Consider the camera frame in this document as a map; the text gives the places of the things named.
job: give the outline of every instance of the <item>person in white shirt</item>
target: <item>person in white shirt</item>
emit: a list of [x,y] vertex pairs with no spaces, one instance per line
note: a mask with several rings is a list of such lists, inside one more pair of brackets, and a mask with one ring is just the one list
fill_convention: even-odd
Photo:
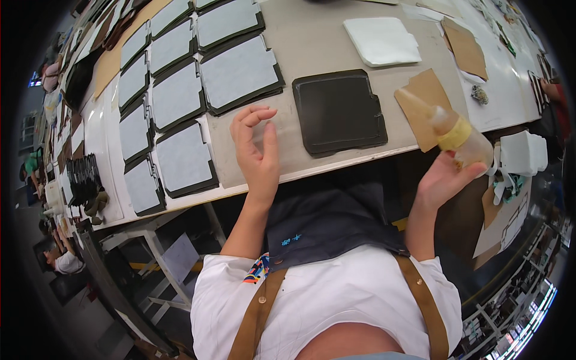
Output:
[[[245,358],[385,353],[429,359],[430,332],[395,260],[408,255],[444,323],[447,358],[461,338],[461,305],[434,254],[434,222],[440,206],[486,166],[458,170],[454,154],[441,153],[419,183],[402,239],[385,220],[382,184],[361,180],[358,169],[349,169],[340,182],[331,174],[317,176],[305,189],[290,183],[276,194],[274,124],[264,127],[263,153],[252,140],[252,128],[275,115],[275,109],[250,106],[230,125],[248,194],[222,251],[204,258],[196,282],[190,319],[197,358],[240,358],[231,351],[242,346],[235,339],[247,308],[253,298],[268,301],[255,294],[267,276],[284,270],[257,347]],[[269,252],[263,254],[265,237]]]
[[60,229],[52,232],[52,236],[54,237],[54,240],[56,240],[57,246],[50,251],[44,251],[46,262],[54,268],[55,271],[61,274],[68,275],[81,272],[86,265],[76,257],[74,248],[66,236],[61,236],[62,241],[64,242],[64,246],[62,246],[59,232]]

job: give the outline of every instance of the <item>person in green shirt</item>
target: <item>person in green shirt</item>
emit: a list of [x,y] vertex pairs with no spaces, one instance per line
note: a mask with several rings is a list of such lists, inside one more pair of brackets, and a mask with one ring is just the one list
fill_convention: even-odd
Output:
[[34,183],[34,187],[36,188],[36,192],[38,193],[38,196],[40,196],[40,191],[39,191],[39,187],[38,187],[38,179],[36,178],[36,174],[35,171],[38,170],[39,167],[39,160],[42,159],[42,148],[39,148],[36,151],[31,152],[26,159],[24,160],[24,163],[22,164],[22,166],[20,167],[20,180],[21,181],[25,181],[26,177],[28,175],[30,175],[30,178],[32,179],[32,182]]

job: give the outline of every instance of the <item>navy apron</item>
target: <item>navy apron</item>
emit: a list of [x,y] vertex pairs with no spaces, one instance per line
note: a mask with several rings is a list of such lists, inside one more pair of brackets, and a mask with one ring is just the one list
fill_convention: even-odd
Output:
[[342,169],[283,184],[268,213],[270,272],[333,259],[371,244],[409,256],[388,224],[377,165]]

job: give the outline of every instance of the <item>blue embroidered logo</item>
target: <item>blue embroidered logo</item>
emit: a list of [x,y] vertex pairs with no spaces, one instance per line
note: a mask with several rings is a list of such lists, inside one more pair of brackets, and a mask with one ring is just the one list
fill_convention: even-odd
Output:
[[286,245],[288,245],[290,243],[290,241],[297,241],[301,236],[302,236],[302,234],[296,235],[293,238],[287,238],[286,240],[282,241],[282,246],[285,247]]

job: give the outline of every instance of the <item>left hand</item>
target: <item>left hand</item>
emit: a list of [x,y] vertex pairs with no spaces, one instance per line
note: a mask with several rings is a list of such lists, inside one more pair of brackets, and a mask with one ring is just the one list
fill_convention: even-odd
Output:
[[248,184],[248,196],[265,208],[272,205],[280,179],[276,127],[272,122],[267,122],[264,127],[264,154],[254,145],[252,127],[270,119],[276,112],[270,107],[248,106],[230,124],[230,134],[236,145],[236,161]]
[[425,210],[437,211],[483,171],[486,171],[483,162],[475,162],[458,170],[454,164],[454,153],[443,151],[420,180],[415,203]]

